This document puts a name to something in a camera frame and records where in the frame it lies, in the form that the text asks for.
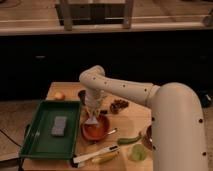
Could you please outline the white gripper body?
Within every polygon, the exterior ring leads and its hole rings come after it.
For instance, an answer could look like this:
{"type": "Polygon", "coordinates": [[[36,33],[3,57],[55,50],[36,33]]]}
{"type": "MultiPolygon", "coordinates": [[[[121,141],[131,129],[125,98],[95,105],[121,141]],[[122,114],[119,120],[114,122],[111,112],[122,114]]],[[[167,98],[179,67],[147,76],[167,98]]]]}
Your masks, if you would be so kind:
{"type": "Polygon", "coordinates": [[[87,89],[85,96],[85,104],[87,107],[97,109],[101,106],[102,97],[100,90],[87,89]]]}

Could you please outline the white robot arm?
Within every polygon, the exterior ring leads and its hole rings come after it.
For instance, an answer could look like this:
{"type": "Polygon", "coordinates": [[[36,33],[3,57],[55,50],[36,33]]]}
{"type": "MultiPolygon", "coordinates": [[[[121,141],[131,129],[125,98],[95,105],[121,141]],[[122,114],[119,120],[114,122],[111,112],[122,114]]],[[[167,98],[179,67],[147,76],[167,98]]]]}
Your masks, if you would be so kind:
{"type": "Polygon", "coordinates": [[[99,65],[83,71],[79,81],[86,88],[85,102],[91,112],[100,107],[103,92],[151,110],[153,171],[208,171],[203,110],[190,87],[112,79],[99,65]]]}

